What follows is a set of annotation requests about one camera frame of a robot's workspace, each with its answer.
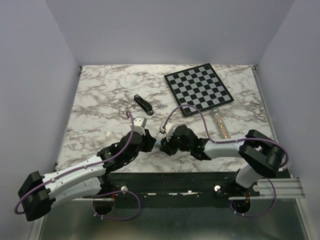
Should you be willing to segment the black stapler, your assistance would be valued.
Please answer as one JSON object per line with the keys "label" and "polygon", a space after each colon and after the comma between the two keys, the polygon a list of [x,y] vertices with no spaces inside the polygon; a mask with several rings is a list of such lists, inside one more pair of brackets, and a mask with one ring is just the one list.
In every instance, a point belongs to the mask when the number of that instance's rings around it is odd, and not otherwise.
{"label": "black stapler", "polygon": [[141,96],[135,94],[133,99],[147,113],[147,115],[152,116],[154,114],[151,104],[144,100]]}

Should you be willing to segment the light blue mini stapler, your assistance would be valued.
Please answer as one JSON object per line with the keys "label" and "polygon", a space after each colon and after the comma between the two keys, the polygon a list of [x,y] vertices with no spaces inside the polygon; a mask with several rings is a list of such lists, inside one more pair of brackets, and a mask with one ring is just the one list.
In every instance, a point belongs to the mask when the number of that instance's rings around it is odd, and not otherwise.
{"label": "light blue mini stapler", "polygon": [[157,139],[154,145],[155,145],[156,147],[159,147],[159,148],[160,148],[160,147],[162,146],[161,140],[160,140],[160,139]]}

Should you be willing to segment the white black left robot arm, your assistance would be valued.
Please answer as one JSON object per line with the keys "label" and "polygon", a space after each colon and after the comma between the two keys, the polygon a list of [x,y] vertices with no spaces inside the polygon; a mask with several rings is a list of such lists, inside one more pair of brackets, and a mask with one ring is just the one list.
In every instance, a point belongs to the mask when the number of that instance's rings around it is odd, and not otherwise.
{"label": "white black left robot arm", "polygon": [[140,152],[151,152],[156,139],[146,129],[144,134],[129,132],[119,142],[102,148],[89,159],[61,171],[41,175],[30,173],[18,191],[16,214],[24,214],[32,222],[48,214],[54,204],[78,197],[107,197],[111,185],[102,180],[132,162]]}

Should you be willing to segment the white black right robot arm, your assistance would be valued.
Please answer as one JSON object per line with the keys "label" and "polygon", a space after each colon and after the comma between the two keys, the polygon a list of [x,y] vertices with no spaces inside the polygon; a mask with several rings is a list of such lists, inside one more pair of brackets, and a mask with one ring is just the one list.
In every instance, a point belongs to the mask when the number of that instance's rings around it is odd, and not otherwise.
{"label": "white black right robot arm", "polygon": [[288,153],[277,142],[257,130],[249,130],[241,139],[210,140],[199,138],[186,125],[178,127],[167,124],[160,126],[164,134],[160,141],[160,151],[172,156],[177,151],[188,152],[199,161],[217,158],[242,158],[247,165],[236,172],[230,183],[230,191],[241,196],[248,188],[262,178],[275,178],[283,167]]}

